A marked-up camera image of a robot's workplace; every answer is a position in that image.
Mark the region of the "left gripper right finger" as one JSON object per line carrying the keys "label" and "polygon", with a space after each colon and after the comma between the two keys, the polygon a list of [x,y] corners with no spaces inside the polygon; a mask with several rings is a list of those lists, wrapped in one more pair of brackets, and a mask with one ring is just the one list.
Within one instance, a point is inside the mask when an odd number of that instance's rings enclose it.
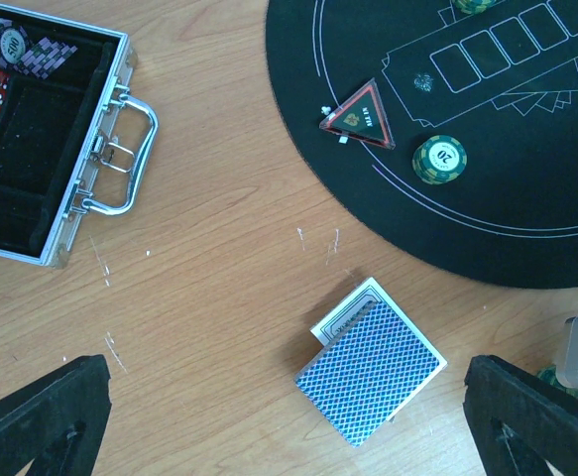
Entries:
{"label": "left gripper right finger", "polygon": [[488,475],[578,475],[578,399],[494,355],[472,358],[464,383]]}

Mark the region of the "green chip top mat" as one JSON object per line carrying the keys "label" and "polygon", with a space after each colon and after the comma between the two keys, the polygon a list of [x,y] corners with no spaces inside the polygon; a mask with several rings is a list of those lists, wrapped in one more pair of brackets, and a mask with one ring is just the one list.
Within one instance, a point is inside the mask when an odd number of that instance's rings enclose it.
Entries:
{"label": "green chip top mat", "polygon": [[453,0],[452,3],[462,13],[474,15],[492,8],[498,0]]}

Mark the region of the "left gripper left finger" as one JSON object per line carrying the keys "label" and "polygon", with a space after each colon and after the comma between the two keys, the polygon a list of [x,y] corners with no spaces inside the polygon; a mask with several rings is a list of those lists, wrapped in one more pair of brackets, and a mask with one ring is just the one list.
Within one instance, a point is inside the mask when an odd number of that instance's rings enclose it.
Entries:
{"label": "left gripper left finger", "polygon": [[0,400],[0,475],[90,475],[111,411],[103,355],[80,356]]}

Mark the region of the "green poker chip stack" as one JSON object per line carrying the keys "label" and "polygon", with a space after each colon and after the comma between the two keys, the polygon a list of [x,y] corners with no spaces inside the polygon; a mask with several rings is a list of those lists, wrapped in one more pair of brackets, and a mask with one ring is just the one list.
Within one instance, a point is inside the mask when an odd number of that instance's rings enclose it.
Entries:
{"label": "green poker chip stack", "polygon": [[536,378],[578,400],[578,389],[562,384],[557,378],[556,366],[551,364],[538,370]]}

